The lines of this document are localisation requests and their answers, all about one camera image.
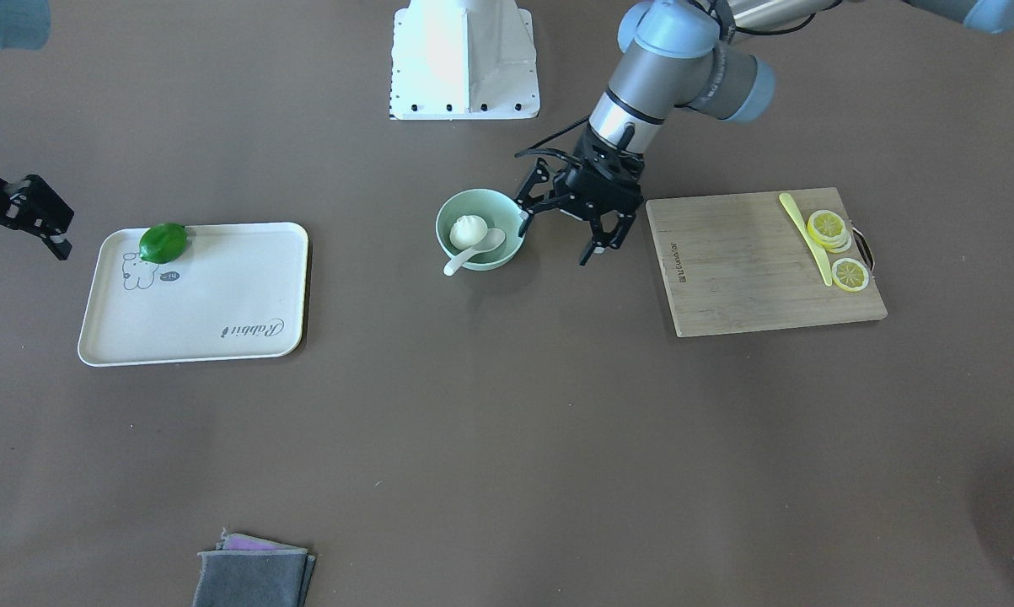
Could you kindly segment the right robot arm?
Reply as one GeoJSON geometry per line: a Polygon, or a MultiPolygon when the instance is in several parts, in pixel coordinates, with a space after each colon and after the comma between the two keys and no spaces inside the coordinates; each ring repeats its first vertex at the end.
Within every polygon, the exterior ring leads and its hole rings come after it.
{"type": "MultiPolygon", "coordinates": [[[[0,50],[38,50],[51,34],[48,1],[0,1],[0,50]]],[[[32,234],[60,261],[72,252],[67,231],[74,211],[39,175],[0,177],[0,226],[32,234]]]]}

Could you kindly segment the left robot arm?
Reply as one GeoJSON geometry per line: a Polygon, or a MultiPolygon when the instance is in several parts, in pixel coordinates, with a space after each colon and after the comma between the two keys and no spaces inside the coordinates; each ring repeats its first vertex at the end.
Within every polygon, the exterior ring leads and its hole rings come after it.
{"type": "Polygon", "coordinates": [[[1014,1],[641,1],[594,107],[518,151],[529,235],[573,218],[579,265],[648,234],[654,196],[847,185],[892,227],[1001,188],[1014,210],[1014,1]]]}

